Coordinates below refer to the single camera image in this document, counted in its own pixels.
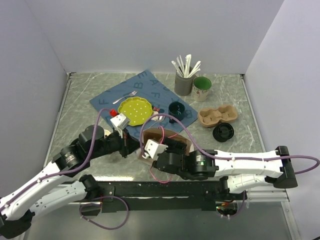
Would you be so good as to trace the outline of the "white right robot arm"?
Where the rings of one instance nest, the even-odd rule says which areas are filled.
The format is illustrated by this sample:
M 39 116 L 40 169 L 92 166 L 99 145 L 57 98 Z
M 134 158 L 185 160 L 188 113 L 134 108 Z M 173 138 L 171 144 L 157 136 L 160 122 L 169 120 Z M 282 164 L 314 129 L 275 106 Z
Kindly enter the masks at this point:
M 219 195 L 226 200 L 254 187 L 273 185 L 277 189 L 292 189 L 298 186 L 286 146 L 259 153 L 221 150 L 187 153 L 182 142 L 168 140 L 160 144 L 149 139 L 144 150 L 159 171 L 191 181 L 214 178 L 220 183 Z

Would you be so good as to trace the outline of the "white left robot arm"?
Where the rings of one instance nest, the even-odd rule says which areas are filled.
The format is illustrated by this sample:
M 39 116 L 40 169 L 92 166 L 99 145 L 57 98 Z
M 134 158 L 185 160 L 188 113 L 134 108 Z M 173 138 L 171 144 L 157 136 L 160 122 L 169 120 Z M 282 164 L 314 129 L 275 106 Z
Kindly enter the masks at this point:
M 106 135 L 101 126 L 88 126 L 34 178 L 0 199 L 1 236 L 13 239 L 26 232 L 37 218 L 71 202 L 94 201 L 101 190 L 91 174 L 81 176 L 63 189 L 52 190 L 89 168 L 92 159 L 114 152 L 125 158 L 139 147 L 139 141 L 127 129 Z

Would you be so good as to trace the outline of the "kraft paper cakes bag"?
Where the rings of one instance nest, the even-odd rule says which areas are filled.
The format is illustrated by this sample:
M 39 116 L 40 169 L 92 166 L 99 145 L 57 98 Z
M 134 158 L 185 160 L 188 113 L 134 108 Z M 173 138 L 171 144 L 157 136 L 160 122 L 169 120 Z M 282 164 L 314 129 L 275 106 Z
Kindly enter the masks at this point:
M 172 130 L 164 129 L 162 126 L 159 126 L 158 128 L 148 128 L 142 132 L 142 136 L 144 146 L 147 145 L 147 142 L 149 140 L 151 140 L 152 143 L 156 143 L 156 146 L 158 146 L 159 144 L 164 145 L 165 138 L 169 138 L 186 144 L 186 150 L 184 151 L 186 155 L 189 155 L 190 152 L 193 152 L 195 150 L 193 143 L 189 139 L 183 137 L 182 135 L 179 135 Z M 143 157 L 142 151 L 139 148 L 136 151 L 137 159 L 149 165 L 149 172 L 153 179 L 160 184 L 168 184 L 169 182 L 171 182 L 173 177 L 172 174 L 170 175 L 170 178 L 168 180 L 158 180 L 156 178 L 156 176 L 152 172 L 152 163 L 153 161 L 156 161 L 158 159 L 158 156 L 154 155 L 154 158 L 152 158 L 148 150 L 144 150 L 144 153 L 147 154 L 147 158 Z

